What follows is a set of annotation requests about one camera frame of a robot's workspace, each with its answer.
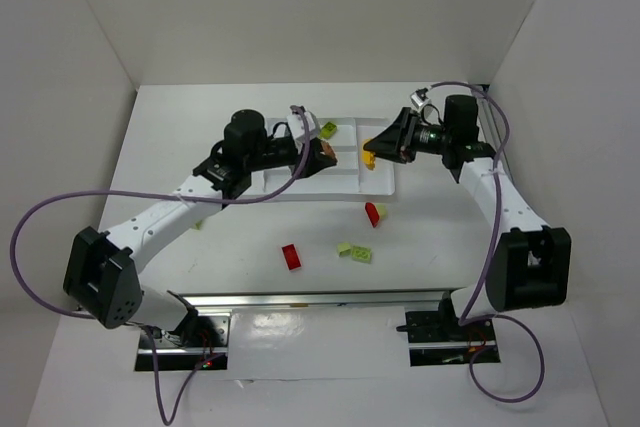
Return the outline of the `brown lego plate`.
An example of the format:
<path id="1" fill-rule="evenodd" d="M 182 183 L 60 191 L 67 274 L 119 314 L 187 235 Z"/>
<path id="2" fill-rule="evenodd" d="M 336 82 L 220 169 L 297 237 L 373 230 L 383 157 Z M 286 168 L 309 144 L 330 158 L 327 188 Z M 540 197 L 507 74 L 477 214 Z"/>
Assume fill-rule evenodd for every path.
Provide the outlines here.
<path id="1" fill-rule="evenodd" d="M 333 148 L 328 142 L 322 142 L 322 149 L 326 156 L 331 158 L 333 161 L 337 161 L 337 156 L 335 154 L 335 151 L 333 150 Z"/>

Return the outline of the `orange lego piece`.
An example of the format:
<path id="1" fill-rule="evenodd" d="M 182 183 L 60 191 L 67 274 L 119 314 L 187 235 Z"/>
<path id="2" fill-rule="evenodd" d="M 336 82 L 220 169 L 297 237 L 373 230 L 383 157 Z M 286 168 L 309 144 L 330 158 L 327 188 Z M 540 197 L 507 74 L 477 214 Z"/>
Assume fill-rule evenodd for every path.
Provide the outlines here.
<path id="1" fill-rule="evenodd" d="M 362 152 L 362 162 L 363 165 L 370 171 L 375 169 L 376 165 L 376 157 L 375 154 L 369 151 Z"/>

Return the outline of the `red rectangular lego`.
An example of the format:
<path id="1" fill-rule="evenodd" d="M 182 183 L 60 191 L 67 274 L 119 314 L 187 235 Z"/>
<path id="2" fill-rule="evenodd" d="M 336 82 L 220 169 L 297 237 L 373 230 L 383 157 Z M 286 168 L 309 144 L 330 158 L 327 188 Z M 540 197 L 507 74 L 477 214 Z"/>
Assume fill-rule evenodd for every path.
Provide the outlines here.
<path id="1" fill-rule="evenodd" d="M 294 271 L 302 266 L 299 253 L 294 244 L 288 244 L 281 248 L 282 255 L 289 271 Z"/>

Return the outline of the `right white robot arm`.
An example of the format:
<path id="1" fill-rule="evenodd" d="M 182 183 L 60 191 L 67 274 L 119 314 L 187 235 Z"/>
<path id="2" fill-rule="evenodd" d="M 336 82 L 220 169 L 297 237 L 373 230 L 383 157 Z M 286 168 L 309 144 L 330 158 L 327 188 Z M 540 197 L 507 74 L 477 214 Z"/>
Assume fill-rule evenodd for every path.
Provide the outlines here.
<path id="1" fill-rule="evenodd" d="M 440 157 L 454 181 L 473 198 L 491 226 L 478 281 L 444 294 L 439 316 L 447 330 L 487 322 L 503 312 L 562 304 L 567 296 L 572 240 L 527 204 L 504 170 L 501 148 L 481 140 L 479 106 L 471 95 L 445 100 L 444 115 L 427 121 L 433 105 L 426 90 L 381 134 L 363 145 L 365 163 L 408 164 L 417 154 Z"/>

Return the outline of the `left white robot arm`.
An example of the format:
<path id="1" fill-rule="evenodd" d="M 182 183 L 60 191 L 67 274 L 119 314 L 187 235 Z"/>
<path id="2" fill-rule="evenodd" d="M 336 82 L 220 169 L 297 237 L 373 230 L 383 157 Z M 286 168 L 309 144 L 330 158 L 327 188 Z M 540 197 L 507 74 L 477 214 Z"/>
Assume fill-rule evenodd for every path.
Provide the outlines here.
<path id="1" fill-rule="evenodd" d="M 87 227 L 75 236 L 64 292 L 107 329 L 132 324 L 189 343 L 207 327 L 196 308 L 177 293 L 143 286 L 140 274 L 198 222 L 229 205 L 250 203 L 245 193 L 253 173 L 286 167 L 298 180 L 336 166 L 336 154 L 319 139 L 319 130 L 316 116 L 302 106 L 292 107 L 281 136 L 267 131 L 255 110 L 234 113 L 222 139 L 172 194 L 115 227 Z"/>

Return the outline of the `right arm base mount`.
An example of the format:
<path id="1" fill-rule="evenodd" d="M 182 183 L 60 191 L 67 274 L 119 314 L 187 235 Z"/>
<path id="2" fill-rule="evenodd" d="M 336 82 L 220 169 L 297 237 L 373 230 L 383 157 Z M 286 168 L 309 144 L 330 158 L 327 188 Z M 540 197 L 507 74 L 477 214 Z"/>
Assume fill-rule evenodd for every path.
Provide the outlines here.
<path id="1" fill-rule="evenodd" d="M 411 367 L 501 362 L 492 322 L 460 326 L 449 299 L 435 310 L 407 311 L 396 331 L 407 336 Z"/>

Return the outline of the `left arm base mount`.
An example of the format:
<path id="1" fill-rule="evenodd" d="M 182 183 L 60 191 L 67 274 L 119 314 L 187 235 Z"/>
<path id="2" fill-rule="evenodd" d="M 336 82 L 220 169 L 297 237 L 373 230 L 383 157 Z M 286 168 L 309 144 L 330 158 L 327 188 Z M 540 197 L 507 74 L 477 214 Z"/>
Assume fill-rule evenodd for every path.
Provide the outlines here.
<path id="1" fill-rule="evenodd" d="M 203 371 L 225 371 L 228 367 L 228 344 L 231 313 L 214 311 L 201 314 L 195 330 L 187 340 L 158 328 L 139 336 L 134 370 L 152 372 L 152 347 L 155 347 L 159 372 L 188 372 L 196 365 Z"/>

